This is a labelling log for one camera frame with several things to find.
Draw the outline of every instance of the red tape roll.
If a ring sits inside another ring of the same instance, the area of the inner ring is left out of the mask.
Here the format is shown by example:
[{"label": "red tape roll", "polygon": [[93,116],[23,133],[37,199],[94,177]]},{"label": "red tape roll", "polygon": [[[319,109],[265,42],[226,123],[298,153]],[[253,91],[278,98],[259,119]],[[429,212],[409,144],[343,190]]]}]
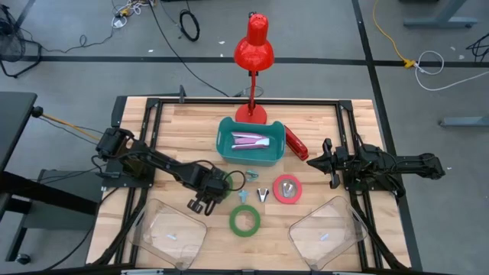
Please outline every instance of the red tape roll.
[{"label": "red tape roll", "polygon": [[[281,183],[284,180],[289,180],[289,181],[293,182],[297,188],[296,195],[293,196],[292,198],[286,198],[282,194],[280,194],[280,188],[282,187]],[[279,202],[282,202],[285,204],[296,203],[302,194],[303,194],[303,186],[300,184],[299,180],[295,176],[282,175],[282,176],[279,176],[274,182],[274,195],[275,195],[275,198],[277,198],[277,200]]]}]

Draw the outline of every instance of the gray concrete floor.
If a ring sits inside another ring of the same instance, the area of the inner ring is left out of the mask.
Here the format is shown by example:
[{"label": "gray concrete floor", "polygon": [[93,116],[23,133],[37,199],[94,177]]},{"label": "gray concrete floor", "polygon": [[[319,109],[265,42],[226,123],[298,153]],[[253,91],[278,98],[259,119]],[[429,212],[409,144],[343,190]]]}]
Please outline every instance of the gray concrete floor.
[{"label": "gray concrete floor", "polygon": [[[25,1],[3,0],[18,17]],[[475,16],[481,23],[463,30],[410,30],[403,17],[421,17],[437,12],[438,4],[405,4],[380,0],[377,20],[397,41],[401,52],[417,59],[424,50],[436,50],[446,60],[472,61],[464,50],[487,33],[489,3],[467,2],[460,15]],[[360,1],[365,27],[375,60],[397,60],[390,42],[373,25],[374,1]],[[173,18],[184,2],[164,3]],[[363,60],[364,54],[355,14],[350,1],[328,0],[202,0],[191,1],[199,19],[201,40],[190,43],[178,39],[178,30],[160,7],[157,15],[165,34],[183,57],[231,57],[234,46],[245,35],[249,11],[265,13],[270,19],[269,39],[276,57],[318,57]],[[81,34],[89,42],[101,41],[110,33],[110,0],[37,0],[22,27],[45,47],[66,49],[76,46]],[[45,53],[66,56],[60,53]],[[172,57],[160,36],[151,12],[131,17],[106,44],[78,49],[67,54],[78,57]],[[8,64],[10,70],[28,65]],[[248,78],[235,64],[190,63],[200,77],[234,94],[248,85]],[[489,252],[489,172],[485,164],[489,147],[487,129],[444,129],[437,121],[444,116],[487,115],[489,76],[483,76],[452,89],[427,92],[421,89],[412,70],[377,66],[390,127],[398,154],[437,154],[447,176],[438,181],[404,177],[417,245],[424,270],[445,273],[487,273]],[[487,69],[448,68],[436,77],[422,77],[423,83],[439,87]],[[183,84],[189,95],[218,96],[179,63],[95,63],[44,62],[19,79],[0,75],[0,90],[36,92],[38,105],[47,114],[77,125],[103,130],[108,127],[112,104],[117,95],[143,95],[176,92]],[[275,64],[262,72],[258,85],[267,97],[373,99],[366,66]],[[40,169],[84,170],[92,164],[93,146],[31,119],[8,165],[8,170],[36,177]],[[9,246],[19,217],[5,216],[0,223],[0,252]],[[77,245],[83,231],[36,230],[26,237],[21,251],[42,255],[27,266],[0,262],[0,272],[39,270],[59,260]],[[88,244],[66,261],[65,267],[85,261]]]}]

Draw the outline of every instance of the teal plastic bin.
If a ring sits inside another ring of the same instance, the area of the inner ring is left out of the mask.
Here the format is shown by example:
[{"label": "teal plastic bin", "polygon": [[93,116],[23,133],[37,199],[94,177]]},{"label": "teal plastic bin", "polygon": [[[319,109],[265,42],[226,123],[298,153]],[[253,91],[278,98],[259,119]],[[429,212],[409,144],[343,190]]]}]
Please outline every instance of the teal plastic bin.
[{"label": "teal plastic bin", "polygon": [[[270,138],[270,145],[264,149],[232,150],[231,146],[235,144],[233,131],[261,134]],[[272,125],[258,125],[234,122],[227,117],[219,124],[215,147],[229,163],[270,167],[283,157],[285,144],[285,127],[278,121]]]}]

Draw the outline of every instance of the transparent container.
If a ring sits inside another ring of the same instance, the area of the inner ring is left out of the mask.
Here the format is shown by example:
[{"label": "transparent container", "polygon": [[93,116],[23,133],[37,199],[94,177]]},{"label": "transparent container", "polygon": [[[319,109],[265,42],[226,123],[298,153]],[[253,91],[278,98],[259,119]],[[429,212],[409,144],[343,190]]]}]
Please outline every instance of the transparent container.
[{"label": "transparent container", "polygon": [[350,203],[336,196],[289,229],[289,238],[311,270],[323,267],[367,237],[367,228]]},{"label": "transparent container", "polygon": [[178,212],[158,199],[151,199],[129,232],[129,241],[179,270],[186,270],[196,259],[207,227]]}]

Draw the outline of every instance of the wooden table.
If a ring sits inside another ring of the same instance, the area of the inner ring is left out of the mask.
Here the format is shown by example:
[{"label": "wooden table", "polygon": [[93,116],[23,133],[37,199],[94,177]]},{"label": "wooden table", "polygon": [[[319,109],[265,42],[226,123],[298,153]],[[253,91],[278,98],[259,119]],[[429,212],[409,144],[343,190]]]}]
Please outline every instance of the wooden table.
[{"label": "wooden table", "polygon": [[[136,137],[141,130],[146,99],[146,97],[128,97],[125,104],[121,128],[132,131]],[[381,146],[382,140],[372,101],[352,100],[352,104],[358,133],[363,141]],[[171,175],[157,171],[148,199],[159,199],[206,224],[206,239],[191,268],[308,270],[308,266],[288,238],[289,227],[335,196],[343,196],[349,200],[348,194],[342,186],[330,189],[329,176],[300,161],[289,148],[283,159],[273,167],[246,167],[226,163],[215,150],[215,135],[219,122],[226,116],[233,117],[238,106],[165,104],[157,149],[181,162],[205,159],[227,171],[253,169],[259,172],[258,180],[247,183],[245,187],[251,194],[247,204],[255,207],[261,215],[261,227],[257,234],[250,238],[240,238],[229,229],[229,214],[233,208],[241,204],[236,192],[217,205],[209,217],[196,215],[186,207],[195,193],[175,182]],[[309,148],[309,158],[322,155],[322,142],[325,138],[332,139],[333,147],[340,145],[338,122],[333,107],[264,105],[264,108],[267,110],[269,122],[280,120],[303,141]],[[345,115],[344,121],[345,125],[348,125]],[[351,144],[351,135],[348,136],[348,142]],[[272,182],[285,173],[293,174],[303,184],[303,194],[298,203],[281,204],[272,194],[267,197],[265,203],[259,202],[255,194],[256,188],[266,187],[271,191]],[[87,263],[102,254],[120,229],[127,192],[127,189],[118,190],[100,207]],[[388,192],[376,191],[371,192],[371,201],[378,234],[398,260],[409,266],[410,259],[394,197]],[[365,240],[369,264],[373,267],[371,243],[368,238]],[[127,262],[131,244],[126,241],[125,246],[124,257]],[[136,265],[137,267],[173,267],[144,249],[139,249]],[[350,247],[331,261],[325,266],[325,270],[360,270],[357,246]]]}]

